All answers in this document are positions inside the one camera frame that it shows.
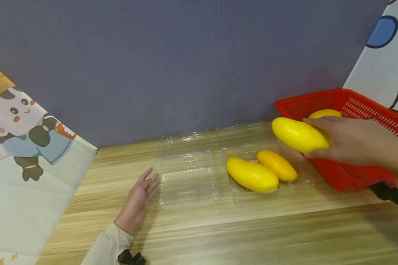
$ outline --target black handle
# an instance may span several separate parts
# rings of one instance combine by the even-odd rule
[[[121,254],[118,256],[118,262],[121,264],[127,265],[145,265],[146,260],[143,256],[138,252],[134,257],[131,254],[130,250],[127,248],[126,250],[122,251]]]
[[[386,183],[380,182],[369,186],[369,189],[381,200],[390,200],[398,205],[398,188],[389,187]]]

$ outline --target left hand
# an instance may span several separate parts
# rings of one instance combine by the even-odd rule
[[[128,193],[127,200],[114,221],[116,226],[130,235],[134,235],[137,226],[143,223],[149,201],[159,191],[161,181],[158,173],[152,178],[146,179],[152,170],[153,168],[149,168],[140,176]]]

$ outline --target red plastic basket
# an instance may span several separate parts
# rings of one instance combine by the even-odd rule
[[[282,117],[302,120],[320,109],[335,109],[344,117],[373,119],[398,137],[398,114],[349,89],[332,89],[276,102]],[[326,181],[338,191],[365,189],[385,181],[396,184],[391,172],[381,167],[353,166],[325,159],[310,159]]]

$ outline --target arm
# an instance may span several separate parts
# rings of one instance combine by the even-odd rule
[[[398,137],[375,121],[325,116],[304,122],[325,130],[332,140],[330,148],[310,151],[306,157],[380,166],[398,179]]]
[[[128,193],[118,217],[103,231],[88,251],[81,265],[116,265],[118,256],[133,242],[133,235],[145,216],[149,201],[159,191],[158,174],[146,179],[149,168]]]

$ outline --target wooden table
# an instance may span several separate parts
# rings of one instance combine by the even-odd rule
[[[284,156],[313,185],[239,196],[230,186],[225,159],[236,152],[233,143],[254,138],[237,127],[221,131],[202,134],[212,140],[207,155],[219,170],[219,193],[203,203],[149,209],[132,252],[141,251],[152,265],[398,264],[398,206],[368,190],[336,192],[292,150]],[[255,148],[280,148],[271,131],[266,136],[266,147]],[[171,152],[184,151],[183,145],[174,147]],[[138,176],[165,157],[162,148],[156,140],[101,149],[37,264],[80,264]],[[178,188],[180,183],[193,187],[185,180]]]

